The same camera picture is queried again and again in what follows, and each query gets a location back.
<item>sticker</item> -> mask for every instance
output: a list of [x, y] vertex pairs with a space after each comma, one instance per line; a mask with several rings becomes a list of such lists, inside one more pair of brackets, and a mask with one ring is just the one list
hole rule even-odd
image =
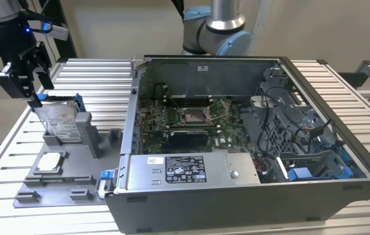
[[198, 66], [198, 71], [199, 72], [209, 71], [209, 66]]
[[149, 157], [147, 164], [163, 164], [165, 157]]
[[166, 182], [199, 183], [207, 182], [203, 156], [166, 157]]
[[75, 124], [77, 111], [73, 107], [65, 105], [45, 105], [35, 111], [50, 134], [55, 135], [59, 139], [81, 137]]

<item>white label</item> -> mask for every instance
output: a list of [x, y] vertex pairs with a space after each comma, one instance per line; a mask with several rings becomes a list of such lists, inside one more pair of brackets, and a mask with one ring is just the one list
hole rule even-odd
[[45, 105], [35, 110], [47, 132], [59, 139], [79, 138], [81, 134], [75, 124], [77, 111], [63, 105]]
[[198, 66], [198, 71], [199, 72], [209, 71], [209, 66]]
[[165, 157], [149, 157], [147, 164], [163, 164]]

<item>blue plastic latch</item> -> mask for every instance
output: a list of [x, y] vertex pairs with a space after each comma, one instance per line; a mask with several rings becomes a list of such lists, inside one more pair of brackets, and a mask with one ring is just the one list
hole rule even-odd
[[114, 171], [111, 171], [111, 170], [102, 171], [99, 178], [102, 180], [111, 180], [111, 179], [114, 179]]
[[45, 100], [47, 100], [47, 98], [49, 98], [49, 95], [47, 95], [47, 94], [37, 94], [37, 96], [39, 97], [39, 100], [41, 100], [41, 101], [45, 101]]
[[291, 181], [312, 178], [313, 175], [307, 167], [294, 168], [289, 171], [289, 177]]
[[185, 10], [185, 21], [199, 19], [210, 16], [211, 7], [210, 6], [195, 6]]
[[345, 167], [342, 173], [338, 175], [338, 179], [352, 179], [354, 178], [354, 172], [350, 167]]
[[79, 111], [86, 112], [87, 111], [86, 105], [83, 103], [83, 98], [82, 98], [82, 95], [79, 95], [79, 93], [77, 93], [77, 95], [75, 95], [75, 101], [77, 101], [78, 106], [79, 106]]

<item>electronic component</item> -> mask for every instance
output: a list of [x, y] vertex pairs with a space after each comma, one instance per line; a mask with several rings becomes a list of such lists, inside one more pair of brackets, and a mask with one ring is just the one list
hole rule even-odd
[[173, 131], [169, 135], [170, 148], [190, 149], [206, 146], [209, 143], [207, 131]]
[[185, 123], [206, 121], [205, 109], [186, 108], [182, 110], [182, 115]]
[[77, 114], [83, 112], [82, 96], [39, 95], [42, 107], [33, 108], [45, 125], [49, 135], [57, 136], [61, 142], [82, 142], [75, 124]]

